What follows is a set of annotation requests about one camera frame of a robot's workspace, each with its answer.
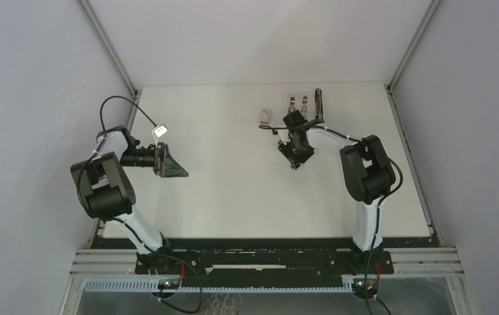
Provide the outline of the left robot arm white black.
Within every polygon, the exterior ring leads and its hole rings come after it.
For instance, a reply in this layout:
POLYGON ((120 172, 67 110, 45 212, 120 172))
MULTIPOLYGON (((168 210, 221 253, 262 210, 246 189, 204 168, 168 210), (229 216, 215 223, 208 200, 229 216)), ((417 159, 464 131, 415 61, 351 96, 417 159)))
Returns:
POLYGON ((151 227, 137 209, 134 187, 127 167, 147 167, 160 178, 185 178, 188 171, 171 155, 169 146, 157 142, 148 147, 119 125, 97 135, 97 147, 85 161, 70 167, 77 198, 92 219, 117 226, 134 244, 140 255, 150 255, 151 265, 167 274, 177 263, 165 236, 151 227))

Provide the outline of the pink and white stapler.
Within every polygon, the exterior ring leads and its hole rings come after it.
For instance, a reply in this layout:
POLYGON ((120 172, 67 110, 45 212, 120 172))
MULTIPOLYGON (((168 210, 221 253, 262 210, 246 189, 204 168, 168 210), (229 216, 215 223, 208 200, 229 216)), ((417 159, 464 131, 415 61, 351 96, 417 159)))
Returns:
POLYGON ((301 113, 304 118, 307 117, 307 110, 308 110, 308 95, 303 94, 302 97, 302 105, 301 105, 301 113))

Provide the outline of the grey small stapler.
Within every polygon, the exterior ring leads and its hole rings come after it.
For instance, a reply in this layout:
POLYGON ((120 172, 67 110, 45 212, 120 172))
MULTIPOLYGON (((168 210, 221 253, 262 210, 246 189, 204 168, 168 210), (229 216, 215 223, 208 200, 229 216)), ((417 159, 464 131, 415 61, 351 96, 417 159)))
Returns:
POLYGON ((295 111, 295 96, 290 97, 289 112, 295 111))

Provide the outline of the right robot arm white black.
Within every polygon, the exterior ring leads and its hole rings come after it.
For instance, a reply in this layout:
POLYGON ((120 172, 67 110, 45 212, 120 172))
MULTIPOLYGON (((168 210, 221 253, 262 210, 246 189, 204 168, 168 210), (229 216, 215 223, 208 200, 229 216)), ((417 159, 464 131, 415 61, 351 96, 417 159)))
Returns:
POLYGON ((372 250, 382 242, 380 222, 385 200, 403 182, 400 167, 387 156, 380 138, 344 135, 319 119, 305 119, 298 110, 288 113, 283 123, 271 131, 279 136, 278 150, 293 170, 316 150, 339 158, 345 187, 356 202, 353 243, 358 250, 350 256, 351 266, 357 272, 369 272, 377 263, 372 250))

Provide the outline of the staple box red white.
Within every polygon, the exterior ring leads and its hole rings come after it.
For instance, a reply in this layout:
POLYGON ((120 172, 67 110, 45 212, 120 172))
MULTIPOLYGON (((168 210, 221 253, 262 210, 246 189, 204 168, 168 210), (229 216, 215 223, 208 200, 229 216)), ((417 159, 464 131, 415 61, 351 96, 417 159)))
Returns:
POLYGON ((260 124, 269 124, 271 121, 271 114, 272 114, 271 109, 268 108, 262 109, 259 116, 260 124))

